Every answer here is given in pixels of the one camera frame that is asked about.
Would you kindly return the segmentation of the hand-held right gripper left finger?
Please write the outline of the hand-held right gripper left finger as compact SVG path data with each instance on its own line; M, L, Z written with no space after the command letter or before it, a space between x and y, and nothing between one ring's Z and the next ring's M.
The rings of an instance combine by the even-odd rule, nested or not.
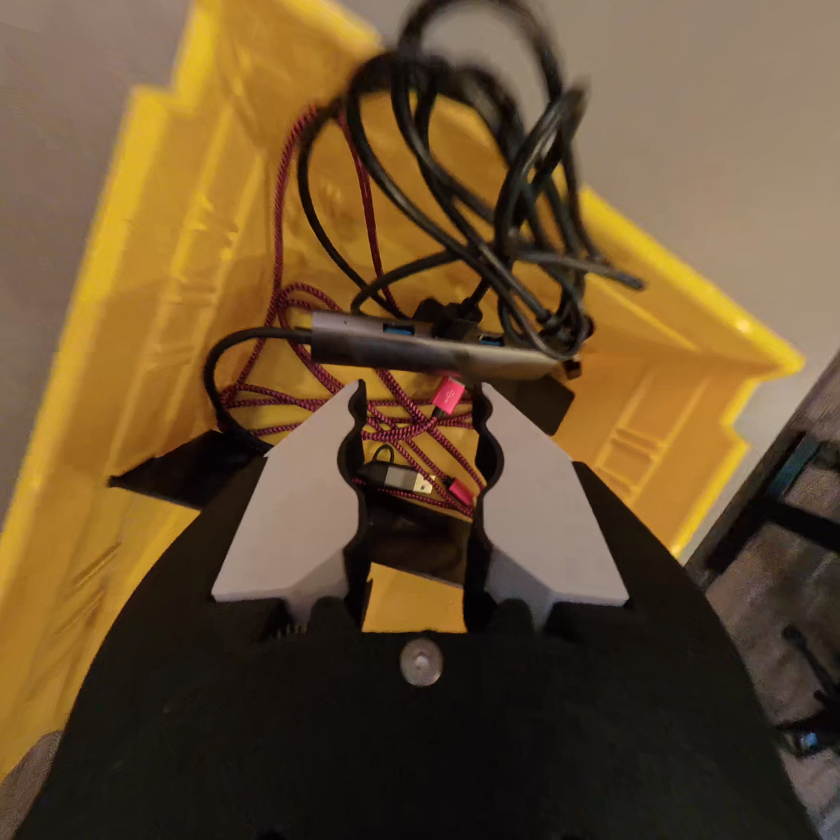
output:
M349 593L343 552L361 499L346 457L366 408L365 383L352 381L270 450L213 583L216 602L279 599L300 626L318 600Z

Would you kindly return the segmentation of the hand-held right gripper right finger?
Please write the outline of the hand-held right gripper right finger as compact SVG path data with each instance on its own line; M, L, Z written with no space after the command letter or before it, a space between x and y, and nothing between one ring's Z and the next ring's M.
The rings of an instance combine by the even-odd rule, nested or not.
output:
M486 484L467 544L467 631L483 631L507 601L523 603L540 631L561 603L624 607L627 588L572 457L492 385L476 387L472 408Z

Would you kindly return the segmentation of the yellow plastic bin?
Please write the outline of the yellow plastic bin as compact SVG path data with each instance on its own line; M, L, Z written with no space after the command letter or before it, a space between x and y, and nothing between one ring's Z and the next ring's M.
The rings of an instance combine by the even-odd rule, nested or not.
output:
M334 2L196 2L172 84L134 89L3 526L2 779L63 729L123 605L195 519L108 481L212 427L205 352L269 305L283 144L380 47ZM748 451L736 418L805 360L591 189L582 204L646 289L588 280L595 336L554 440L679 557Z

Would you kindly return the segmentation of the black bin divider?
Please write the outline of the black bin divider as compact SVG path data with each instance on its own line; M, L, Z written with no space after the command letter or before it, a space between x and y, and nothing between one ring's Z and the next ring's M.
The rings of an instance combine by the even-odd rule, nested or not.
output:
M202 510L256 455L210 431L108 478L108 486ZM367 523L364 546L373 564L453 585L465 581L470 524L413 500L361 486Z

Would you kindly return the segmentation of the black table leg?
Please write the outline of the black table leg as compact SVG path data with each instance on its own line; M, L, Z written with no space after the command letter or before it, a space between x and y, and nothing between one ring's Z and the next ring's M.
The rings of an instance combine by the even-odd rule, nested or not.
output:
M686 563L705 592L766 525L838 552L838 521L790 504L787 496L810 467L838 475L838 442L805 430L783 433Z

